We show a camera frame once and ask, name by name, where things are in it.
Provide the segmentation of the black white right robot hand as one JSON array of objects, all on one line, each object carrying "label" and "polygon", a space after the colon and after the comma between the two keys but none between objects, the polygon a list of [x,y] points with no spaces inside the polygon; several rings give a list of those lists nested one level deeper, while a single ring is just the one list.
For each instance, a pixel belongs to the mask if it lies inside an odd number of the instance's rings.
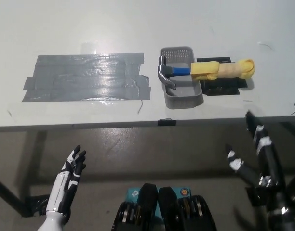
[{"label": "black white right robot hand", "polygon": [[245,118],[255,146],[259,172],[227,144],[225,150],[230,168],[249,185],[246,192],[252,206],[265,206],[270,216],[295,215],[295,202],[287,191],[278,153],[267,129],[252,112],[247,111]]}]

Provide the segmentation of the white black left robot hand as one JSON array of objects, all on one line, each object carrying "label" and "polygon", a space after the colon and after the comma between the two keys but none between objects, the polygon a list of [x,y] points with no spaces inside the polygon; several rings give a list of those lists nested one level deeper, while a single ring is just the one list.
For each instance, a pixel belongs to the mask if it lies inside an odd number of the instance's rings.
[{"label": "white black left robot hand", "polygon": [[75,197],[82,171],[86,168],[84,163],[86,151],[80,151],[78,145],[72,150],[60,172],[55,178],[53,188],[46,207],[47,212],[57,212],[62,215],[65,225],[71,215],[71,205]]}]

